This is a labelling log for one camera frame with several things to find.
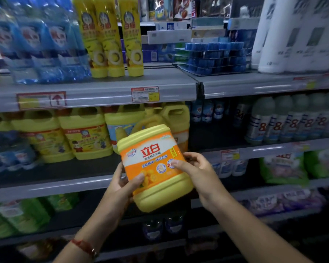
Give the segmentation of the group of white bottles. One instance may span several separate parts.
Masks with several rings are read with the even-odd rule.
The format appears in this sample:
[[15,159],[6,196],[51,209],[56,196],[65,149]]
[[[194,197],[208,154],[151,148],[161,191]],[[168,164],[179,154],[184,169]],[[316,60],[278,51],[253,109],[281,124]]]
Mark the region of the group of white bottles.
[[220,179],[224,179],[230,176],[243,176],[246,173],[248,163],[248,159],[240,159],[234,161],[224,161],[220,163],[211,163],[211,166],[213,167],[218,177]]

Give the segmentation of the small green refill pouch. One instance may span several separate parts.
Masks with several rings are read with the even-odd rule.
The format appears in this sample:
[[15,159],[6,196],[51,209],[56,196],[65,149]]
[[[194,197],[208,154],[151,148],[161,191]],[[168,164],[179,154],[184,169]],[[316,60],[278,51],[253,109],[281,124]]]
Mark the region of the small green refill pouch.
[[45,199],[55,212],[73,209],[79,203],[78,193],[66,193],[46,196]]

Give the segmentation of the long white carton box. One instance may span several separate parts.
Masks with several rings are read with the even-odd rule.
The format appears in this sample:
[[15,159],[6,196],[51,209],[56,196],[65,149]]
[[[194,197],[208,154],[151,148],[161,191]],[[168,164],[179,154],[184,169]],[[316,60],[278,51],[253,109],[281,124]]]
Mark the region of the long white carton box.
[[191,29],[148,31],[148,44],[186,43],[192,39]]

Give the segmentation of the person's left hand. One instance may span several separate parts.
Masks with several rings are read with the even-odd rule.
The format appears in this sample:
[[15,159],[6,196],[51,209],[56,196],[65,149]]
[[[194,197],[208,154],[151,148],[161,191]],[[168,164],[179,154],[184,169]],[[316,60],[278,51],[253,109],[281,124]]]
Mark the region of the person's left hand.
[[98,208],[101,209],[101,219],[108,232],[112,232],[118,226],[128,205],[132,203],[131,198],[124,196],[124,186],[128,182],[127,177],[122,177],[123,164],[120,162],[113,174],[112,180],[101,199]]

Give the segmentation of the yellow detergent jug blue label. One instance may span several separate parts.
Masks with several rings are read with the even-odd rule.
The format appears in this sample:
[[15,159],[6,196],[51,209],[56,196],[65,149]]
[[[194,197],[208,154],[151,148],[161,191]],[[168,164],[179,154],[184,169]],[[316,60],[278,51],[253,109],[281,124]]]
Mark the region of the yellow detergent jug blue label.
[[113,150],[119,154],[117,142],[129,136],[135,124],[141,119],[144,119],[144,104],[102,106],[101,108],[104,113]]

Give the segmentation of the yellow detergent jug orange label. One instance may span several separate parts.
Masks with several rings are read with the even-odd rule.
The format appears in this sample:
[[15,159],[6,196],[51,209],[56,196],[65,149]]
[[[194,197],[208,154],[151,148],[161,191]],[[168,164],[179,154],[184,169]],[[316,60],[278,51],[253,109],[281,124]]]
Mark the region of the yellow detergent jug orange label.
[[160,115],[170,128],[180,151],[188,151],[190,112],[187,105],[184,102],[163,103]]
[[189,175],[173,165],[173,161],[184,161],[184,157],[160,115],[146,116],[127,137],[121,138],[120,134],[118,128],[118,153],[128,180],[144,176],[133,191],[133,200],[140,211],[152,212],[193,190]]

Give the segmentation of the slim white wrapped roll pack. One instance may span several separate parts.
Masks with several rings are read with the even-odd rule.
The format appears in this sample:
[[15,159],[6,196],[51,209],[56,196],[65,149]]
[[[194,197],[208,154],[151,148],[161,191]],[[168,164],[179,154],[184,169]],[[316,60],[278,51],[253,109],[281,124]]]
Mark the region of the slim white wrapped roll pack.
[[267,38],[276,3],[277,0],[264,0],[251,55],[251,68],[253,70],[258,70],[263,47]]

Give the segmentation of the blue clear refill pouch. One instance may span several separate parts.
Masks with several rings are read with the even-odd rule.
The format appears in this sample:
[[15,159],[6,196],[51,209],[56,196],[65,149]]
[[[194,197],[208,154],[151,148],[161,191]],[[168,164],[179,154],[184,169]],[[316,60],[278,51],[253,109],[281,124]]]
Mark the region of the blue clear refill pouch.
[[89,79],[91,72],[87,66],[87,52],[77,36],[77,24],[70,0],[45,0],[43,12],[63,80],[82,82]]
[[0,6],[0,54],[16,84],[37,84],[39,75],[13,15]]
[[55,84],[64,76],[42,10],[33,0],[14,0],[14,13],[23,36],[24,48],[30,54],[39,82]]

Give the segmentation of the green white refill pouches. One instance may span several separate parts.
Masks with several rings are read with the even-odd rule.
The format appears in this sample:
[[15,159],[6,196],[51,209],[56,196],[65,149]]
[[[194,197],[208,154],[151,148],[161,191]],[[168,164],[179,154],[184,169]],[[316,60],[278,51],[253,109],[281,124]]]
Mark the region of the green white refill pouches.
[[0,239],[32,234],[47,225],[53,207],[43,198],[18,199],[0,203]]

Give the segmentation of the green detergent pouch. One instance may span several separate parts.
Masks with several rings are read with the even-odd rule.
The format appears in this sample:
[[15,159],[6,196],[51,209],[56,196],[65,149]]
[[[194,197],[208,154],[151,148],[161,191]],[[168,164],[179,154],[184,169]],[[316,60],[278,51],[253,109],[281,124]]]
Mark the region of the green detergent pouch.
[[329,149],[307,151],[304,153],[304,166],[314,178],[329,177]]
[[269,155],[259,158],[260,174],[269,184],[308,185],[304,153]]

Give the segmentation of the person's right forearm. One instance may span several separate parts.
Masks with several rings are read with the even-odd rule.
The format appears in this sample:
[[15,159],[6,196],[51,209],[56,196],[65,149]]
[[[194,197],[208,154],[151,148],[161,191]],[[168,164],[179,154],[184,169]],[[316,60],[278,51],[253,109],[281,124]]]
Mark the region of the person's right forearm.
[[313,263],[227,192],[214,192],[208,210],[249,263]]

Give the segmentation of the row of green-capped white bottles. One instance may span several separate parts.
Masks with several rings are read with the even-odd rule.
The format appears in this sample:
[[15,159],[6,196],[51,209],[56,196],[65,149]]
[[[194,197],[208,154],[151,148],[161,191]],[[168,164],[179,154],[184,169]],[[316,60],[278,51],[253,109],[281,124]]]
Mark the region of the row of green-capped white bottles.
[[275,144],[329,137],[329,92],[265,96],[245,103],[245,140]]

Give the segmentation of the grey metal shelf board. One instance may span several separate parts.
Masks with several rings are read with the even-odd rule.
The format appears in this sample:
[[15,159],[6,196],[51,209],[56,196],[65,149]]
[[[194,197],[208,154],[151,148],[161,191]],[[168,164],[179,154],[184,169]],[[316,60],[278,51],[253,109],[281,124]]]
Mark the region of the grey metal shelf board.
[[[237,148],[240,150],[240,159],[256,159],[266,157],[268,155],[279,155],[289,153],[300,153],[313,150],[322,150],[329,148],[329,138],[321,138],[316,140],[289,142],[281,144],[267,144],[263,146],[248,146]],[[222,162],[221,150],[202,152],[211,163]]]
[[0,173],[0,203],[107,188],[121,157],[50,163],[31,170]]
[[[213,76],[196,76],[183,71],[198,83],[198,95],[205,99],[226,98],[268,94],[291,94],[329,89],[329,71],[304,74],[262,74],[258,72],[226,74]],[[294,77],[317,76],[315,89],[294,90],[291,82]]]
[[132,103],[131,88],[159,87],[160,102],[193,101],[197,97],[198,83],[173,66],[147,68],[144,75],[62,84],[14,84],[10,76],[0,77],[0,113],[20,111],[17,93],[66,92],[66,108],[87,106],[113,106]]
[[279,194],[301,189],[316,189],[329,187],[329,178],[313,179],[307,185],[297,184],[266,184],[261,178],[249,176],[228,177],[221,180],[225,188],[238,201],[263,195]]

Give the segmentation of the white yellow price tag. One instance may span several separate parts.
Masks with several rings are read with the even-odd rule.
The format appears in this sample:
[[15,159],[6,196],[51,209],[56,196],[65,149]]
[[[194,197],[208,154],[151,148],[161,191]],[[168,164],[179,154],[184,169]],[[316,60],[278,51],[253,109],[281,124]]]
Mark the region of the white yellow price tag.
[[159,87],[136,87],[131,88],[132,103],[155,103],[160,102]]
[[221,150],[222,162],[236,161],[240,159],[239,149]]

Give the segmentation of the yellow detergent jug cartoon label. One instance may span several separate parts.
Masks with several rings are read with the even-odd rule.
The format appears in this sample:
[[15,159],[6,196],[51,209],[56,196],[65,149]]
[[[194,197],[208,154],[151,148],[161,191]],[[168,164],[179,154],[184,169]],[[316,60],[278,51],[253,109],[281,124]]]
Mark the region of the yellow detergent jug cartoon label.
[[100,107],[66,108],[56,110],[55,114],[78,160],[99,159],[113,154]]
[[14,129],[11,121],[6,115],[0,113],[0,138],[14,139],[18,137],[18,131]]
[[44,163],[74,159],[72,149],[53,110],[27,110],[11,120],[17,130],[38,152]]

